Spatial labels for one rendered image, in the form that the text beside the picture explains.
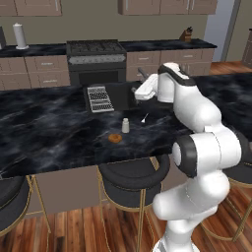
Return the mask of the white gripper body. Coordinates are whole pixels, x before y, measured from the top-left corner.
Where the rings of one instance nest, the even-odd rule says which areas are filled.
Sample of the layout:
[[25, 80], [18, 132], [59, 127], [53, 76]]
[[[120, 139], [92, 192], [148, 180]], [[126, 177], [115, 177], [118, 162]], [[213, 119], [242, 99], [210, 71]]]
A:
[[149, 100], [158, 95], [158, 74], [151, 74], [135, 91], [135, 99]]

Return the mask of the white shaker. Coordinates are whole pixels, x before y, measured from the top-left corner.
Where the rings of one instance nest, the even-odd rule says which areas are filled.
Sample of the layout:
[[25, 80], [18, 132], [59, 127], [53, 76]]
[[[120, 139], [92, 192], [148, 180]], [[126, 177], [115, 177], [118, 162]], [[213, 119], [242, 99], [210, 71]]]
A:
[[122, 133], [126, 134], [130, 132], [129, 119], [123, 118], [122, 121]]

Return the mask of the grey tap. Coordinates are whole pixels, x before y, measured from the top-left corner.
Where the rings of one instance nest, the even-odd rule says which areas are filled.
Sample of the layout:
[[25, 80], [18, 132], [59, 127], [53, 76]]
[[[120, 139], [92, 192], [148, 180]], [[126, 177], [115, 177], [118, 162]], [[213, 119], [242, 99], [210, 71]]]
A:
[[138, 67], [138, 73], [141, 74], [143, 77], [143, 80], [145, 81], [149, 76], [144, 72], [144, 70], [141, 67]]

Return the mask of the black sink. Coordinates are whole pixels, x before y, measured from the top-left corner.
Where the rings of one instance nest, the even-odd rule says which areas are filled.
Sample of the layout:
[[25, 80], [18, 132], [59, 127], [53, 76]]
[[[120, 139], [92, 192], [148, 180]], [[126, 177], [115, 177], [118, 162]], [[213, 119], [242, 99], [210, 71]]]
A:
[[[141, 85], [140, 82], [129, 83], [111, 83], [111, 84], [96, 84], [91, 87], [105, 86], [111, 103], [114, 107], [113, 111], [123, 110], [142, 110], [144, 112], [153, 112], [156, 109], [171, 109], [171, 103], [159, 102], [154, 96], [149, 100], [136, 100], [134, 91]], [[88, 87], [83, 88], [86, 108], [91, 111], [90, 101], [88, 97]]]

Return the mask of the beige base cupboards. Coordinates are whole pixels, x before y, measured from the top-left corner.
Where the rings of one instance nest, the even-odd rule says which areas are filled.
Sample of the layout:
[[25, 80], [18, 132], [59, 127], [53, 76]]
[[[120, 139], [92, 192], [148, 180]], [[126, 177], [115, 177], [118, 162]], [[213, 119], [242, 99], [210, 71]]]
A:
[[0, 91], [69, 85], [65, 55], [0, 58]]
[[178, 63], [189, 76], [206, 76], [210, 73], [214, 51], [213, 48], [203, 48], [128, 52], [126, 80], [140, 81], [143, 76], [138, 68], [150, 75], [156, 73], [158, 67], [167, 62]]

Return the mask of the black stove with oven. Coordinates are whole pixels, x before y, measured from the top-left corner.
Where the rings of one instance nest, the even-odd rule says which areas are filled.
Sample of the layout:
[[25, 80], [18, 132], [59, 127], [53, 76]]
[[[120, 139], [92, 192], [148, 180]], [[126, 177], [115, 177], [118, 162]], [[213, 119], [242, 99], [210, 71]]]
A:
[[72, 85], [126, 81], [127, 51], [117, 39], [71, 40], [66, 44], [66, 53]]

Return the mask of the brown doughnut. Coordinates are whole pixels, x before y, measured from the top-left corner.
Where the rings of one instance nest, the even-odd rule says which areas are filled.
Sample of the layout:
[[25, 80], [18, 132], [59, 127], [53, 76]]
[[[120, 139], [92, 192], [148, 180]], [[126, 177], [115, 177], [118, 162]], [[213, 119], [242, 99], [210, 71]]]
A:
[[120, 134], [110, 134], [108, 136], [108, 140], [111, 142], [111, 143], [119, 143], [122, 141], [122, 136]]

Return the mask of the wooden knife block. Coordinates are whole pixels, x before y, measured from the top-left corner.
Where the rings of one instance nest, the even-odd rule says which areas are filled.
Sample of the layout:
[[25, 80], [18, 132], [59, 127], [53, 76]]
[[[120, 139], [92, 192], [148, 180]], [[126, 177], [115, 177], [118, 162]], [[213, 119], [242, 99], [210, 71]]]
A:
[[182, 35], [179, 37], [181, 41], [190, 42], [192, 36], [193, 29], [191, 27], [187, 28], [183, 31]]

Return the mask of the black stool with gold legs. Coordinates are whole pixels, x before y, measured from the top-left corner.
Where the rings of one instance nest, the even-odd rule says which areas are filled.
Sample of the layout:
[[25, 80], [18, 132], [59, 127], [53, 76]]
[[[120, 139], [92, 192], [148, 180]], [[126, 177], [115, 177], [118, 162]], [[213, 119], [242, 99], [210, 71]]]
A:
[[[168, 155], [157, 157], [158, 167], [155, 167], [149, 157], [103, 163], [96, 167], [98, 179], [98, 197], [101, 192], [109, 203], [125, 212], [139, 214], [137, 252], [140, 252], [143, 222], [156, 194], [161, 191], [162, 181], [170, 168]], [[102, 200], [99, 200], [99, 210], [102, 211]]]
[[[231, 186], [238, 186], [240, 188], [252, 188], [252, 150], [250, 149], [249, 141], [242, 133], [235, 131], [235, 135], [237, 136], [242, 149], [241, 161], [238, 165], [226, 169], [224, 173], [228, 177]], [[232, 237], [219, 236], [209, 231], [204, 227], [203, 224], [201, 224], [201, 227], [207, 234], [218, 240], [235, 242], [243, 232], [244, 225], [250, 213], [252, 212], [252, 198], [249, 199], [250, 203], [246, 209], [244, 216], [242, 216], [240, 212], [238, 212], [238, 210], [232, 205], [229, 199], [226, 200], [240, 219], [240, 223], [234, 235]]]
[[0, 237], [10, 232], [24, 219], [33, 191], [36, 191], [40, 201], [40, 212], [45, 217], [47, 234], [51, 233], [36, 177], [26, 175], [0, 180]]

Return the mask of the white paper towel roll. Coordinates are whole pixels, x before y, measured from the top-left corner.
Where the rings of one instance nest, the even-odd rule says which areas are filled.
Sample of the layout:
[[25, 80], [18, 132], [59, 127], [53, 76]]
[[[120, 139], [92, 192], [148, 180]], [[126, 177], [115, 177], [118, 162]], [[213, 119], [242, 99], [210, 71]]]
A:
[[29, 46], [27, 45], [26, 39], [25, 39], [25, 33], [23, 26], [21, 24], [15, 23], [13, 24], [13, 30], [17, 42], [16, 48], [19, 50], [25, 50], [28, 49]]

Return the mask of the dark grey appliance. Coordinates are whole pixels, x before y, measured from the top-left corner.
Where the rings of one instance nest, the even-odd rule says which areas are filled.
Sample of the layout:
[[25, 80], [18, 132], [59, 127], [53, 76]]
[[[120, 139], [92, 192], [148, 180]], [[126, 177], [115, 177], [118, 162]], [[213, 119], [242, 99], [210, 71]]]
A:
[[5, 34], [3, 28], [0, 26], [0, 50], [6, 46]]

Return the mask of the beige wall cupboards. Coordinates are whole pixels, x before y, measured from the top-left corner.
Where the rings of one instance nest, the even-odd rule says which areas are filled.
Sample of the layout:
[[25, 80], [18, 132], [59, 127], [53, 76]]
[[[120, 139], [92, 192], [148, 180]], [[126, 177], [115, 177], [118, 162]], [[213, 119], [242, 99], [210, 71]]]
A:
[[0, 0], [0, 16], [61, 16], [61, 0]]
[[212, 15], [218, 0], [118, 0], [118, 13], [139, 15]]

